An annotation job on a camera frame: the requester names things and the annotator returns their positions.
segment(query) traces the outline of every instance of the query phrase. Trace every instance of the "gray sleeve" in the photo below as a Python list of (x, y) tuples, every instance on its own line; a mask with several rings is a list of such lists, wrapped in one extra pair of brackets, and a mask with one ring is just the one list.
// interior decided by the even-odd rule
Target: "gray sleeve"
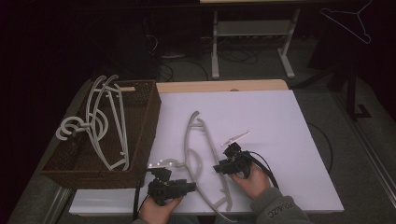
[(142, 219), (137, 219), (132, 222), (132, 224), (148, 224), (146, 221), (143, 221)]
[(276, 188), (266, 190), (250, 207), (257, 216), (256, 223), (311, 223), (294, 200)]

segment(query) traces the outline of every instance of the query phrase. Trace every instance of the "cord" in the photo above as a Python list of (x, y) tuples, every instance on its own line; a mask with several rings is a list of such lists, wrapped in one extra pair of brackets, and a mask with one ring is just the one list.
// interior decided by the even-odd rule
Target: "cord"
[(169, 56), (161, 56), (162, 59), (180, 59), (180, 58), (185, 58), (187, 57), (185, 54), (175, 54), (175, 55), (169, 55)]
[(140, 206), (138, 207), (138, 204), (139, 204), (140, 186), (141, 186), (143, 179), (146, 176), (147, 171), (148, 170), (145, 170), (145, 172), (139, 177), (139, 179), (137, 180), (137, 183), (136, 183), (136, 188), (134, 191), (134, 213), (133, 213), (132, 221), (137, 220), (137, 218), (139, 217)]
[(242, 155), (242, 156), (244, 156), (244, 157), (250, 159), (250, 160), (251, 160), (252, 162), (254, 162), (256, 165), (258, 165), (258, 166), (265, 172), (265, 174), (268, 175), (268, 177), (271, 179), (271, 181), (272, 181), (274, 187), (276, 187), (277, 189), (279, 189), (279, 185), (277, 184), (276, 179), (275, 179), (275, 177), (274, 177), (274, 174), (272, 173), (272, 171), (271, 171), (271, 169), (270, 169), (269, 166), (268, 166), (268, 168), (265, 167), (261, 162), (259, 162), (256, 158), (252, 157), (251, 155), (246, 155), (246, 154), (240, 153), (240, 152), (237, 152), (236, 154)]
[(146, 35), (148, 38), (153, 38), (155, 40), (154, 47), (152, 47), (152, 50), (149, 50), (148, 53), (154, 56), (155, 54), (155, 49), (158, 47), (158, 39), (155, 37), (155, 35)]
[[(227, 62), (231, 62), (231, 63), (243, 63), (243, 64), (254, 64), (254, 63), (256, 63), (256, 62), (259, 60), (259, 54), (260, 54), (260, 52), (262, 52), (264, 49), (268, 48), (269, 46), (275, 44), (275, 42), (279, 41), (280, 39), (282, 39), (282, 38), (275, 38), (273, 41), (267, 43), (267, 44), (263, 47), (263, 49), (261, 49), (261, 50), (259, 50), (259, 51), (257, 51), (257, 52), (253, 52), (253, 51), (251, 50), (251, 51), (252, 51), (251, 54), (248, 53), (248, 50), (238, 50), (238, 51), (240, 51), (240, 52), (246, 54), (246, 55), (247, 55), (246, 58), (242, 58), (242, 59), (237, 58), (237, 57), (233, 56), (231, 53), (229, 53), (229, 54), (225, 53), (224, 50), (219, 50), (219, 51), (218, 51), (218, 55), (219, 55), (223, 60), (225, 60), (225, 61), (227, 61)], [(252, 59), (252, 58), (254, 58), (254, 61), (253, 61), (253, 62), (248, 62), (248, 60), (250, 60), (250, 59)]]
[(330, 151), (330, 164), (329, 167), (327, 168), (327, 173), (330, 174), (330, 172), (332, 171), (332, 164), (333, 164), (333, 160), (334, 160), (334, 155), (333, 155), (333, 150), (332, 150), (332, 144), (329, 140), (329, 138), (327, 137), (326, 133), (323, 132), (317, 125), (307, 122), (308, 125), (311, 125), (312, 127), (316, 128), (326, 139), (327, 144), (329, 145), (329, 151)]
[(137, 211), (137, 213), (140, 213), (140, 209), (142, 208), (143, 203), (146, 201), (146, 199), (149, 197), (149, 195), (146, 195), (145, 199), (143, 200), (143, 202), (140, 204), (139, 206), (139, 210)]
[(202, 65), (200, 65), (199, 63), (197, 63), (197, 62), (194, 62), (194, 61), (187, 61), (187, 60), (183, 60), (183, 61), (170, 61), (170, 62), (162, 63), (162, 65), (165, 65), (166, 63), (193, 63), (193, 64), (196, 64), (197, 66), (199, 66), (199, 67), (204, 71), (205, 77), (206, 77), (206, 81), (209, 80), (209, 74), (206, 72), (206, 69), (205, 69)]
[(160, 64), (160, 66), (167, 67), (170, 70), (170, 73), (166, 73), (162, 69), (160, 69), (160, 76), (158, 78), (158, 81), (161, 81), (161, 77), (165, 79), (165, 82), (174, 81), (174, 70), (172, 69), (172, 67), (163, 63)]
[(260, 155), (260, 154), (257, 153), (257, 152), (253, 152), (253, 151), (248, 151), (248, 153), (250, 153), (250, 154), (255, 154), (255, 155), (259, 156), (260, 158), (262, 158), (262, 160), (263, 160), (263, 161), (265, 162), (265, 164), (267, 165), (268, 170), (272, 172), (270, 165), (268, 165), (268, 162), (262, 157), (262, 155)]

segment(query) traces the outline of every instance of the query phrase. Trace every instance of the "table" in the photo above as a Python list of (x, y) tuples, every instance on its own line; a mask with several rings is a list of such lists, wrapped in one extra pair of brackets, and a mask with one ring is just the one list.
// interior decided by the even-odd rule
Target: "table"
[[(163, 104), (148, 162), (154, 163), (168, 157), (183, 160), (182, 138), (191, 111), (197, 108), (215, 146), (249, 129), (252, 134), (241, 140), (240, 146), (244, 150), (256, 151), (267, 159), (283, 193), (293, 196), (305, 212), (344, 210), (295, 97), (283, 80), (158, 83), (158, 89)], [(207, 167), (202, 179), (210, 179), (209, 184), (207, 181), (199, 184), (207, 189), (209, 198), (215, 198), (219, 188), (216, 188), (217, 180), (211, 174), (213, 168), (210, 160), (213, 158), (201, 150), (205, 143), (199, 134), (195, 136), (191, 144), (200, 148), (197, 151), (206, 162), (203, 166)], [(217, 147), (217, 151), (220, 156), (221, 148)], [(173, 171), (171, 179), (189, 177), (185, 170)], [(151, 179), (152, 176), (147, 175), (145, 183)], [(227, 214), (249, 213), (250, 200), (230, 179), (227, 182), (235, 202)], [(146, 187), (141, 192), (140, 202), (144, 192), (147, 192)], [(133, 198), (134, 189), (79, 189), (69, 212), (81, 216), (131, 215)], [(182, 203), (175, 210), (176, 214), (214, 214), (198, 192), (189, 193)], [(219, 210), (226, 212), (224, 206)]]

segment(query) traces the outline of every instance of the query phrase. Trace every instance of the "wire hanger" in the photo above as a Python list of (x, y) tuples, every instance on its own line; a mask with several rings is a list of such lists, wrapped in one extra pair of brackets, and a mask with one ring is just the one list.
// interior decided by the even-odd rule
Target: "wire hanger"
[[(361, 10), (357, 11), (357, 12), (347, 12), (347, 11), (338, 11), (338, 10), (330, 10), (328, 8), (323, 8), (320, 10), (320, 13), (322, 15), (324, 15), (325, 17), (329, 18), (330, 20), (336, 22), (337, 24), (339, 24), (340, 26), (344, 27), (345, 29), (347, 29), (350, 33), (352, 33), (354, 36), (356, 36), (358, 39), (360, 39), (361, 41), (363, 41), (365, 44), (369, 44), (371, 42), (371, 37), (369, 35), (367, 35), (366, 33), (366, 29), (364, 28), (364, 24), (361, 21), (361, 12), (367, 8), (371, 3), (373, 2), (373, 0), (370, 0), (369, 3), (367, 3)], [(356, 16), (356, 18), (359, 20), (359, 24), (361, 25), (361, 29), (363, 30), (363, 34), (362, 36), (357, 35), (356, 33), (354, 33), (353, 31), (351, 31), (348, 27), (346, 27), (343, 23), (341, 23), (340, 21), (338, 21), (337, 19), (335, 19), (333, 16), (335, 14), (346, 14), (346, 15), (352, 15), (352, 16)]]

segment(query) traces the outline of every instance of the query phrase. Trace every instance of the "brown basket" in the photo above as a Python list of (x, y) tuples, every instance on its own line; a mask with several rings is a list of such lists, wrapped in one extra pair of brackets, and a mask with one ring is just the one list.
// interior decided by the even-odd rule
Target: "brown basket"
[[(92, 147), (86, 132), (67, 136), (60, 141), (41, 171), (67, 189), (129, 189), (135, 188), (138, 178), (145, 173), (152, 144), (157, 130), (161, 99), (154, 80), (115, 81), (120, 87), (134, 87), (134, 91), (123, 91), (125, 125), (129, 151), (129, 168), (122, 166), (109, 171)], [(85, 118), (88, 94), (76, 116)], [(108, 131), (99, 141), (108, 162), (120, 160), (120, 138), (117, 132), (110, 103), (105, 96), (99, 109), (108, 119)]]

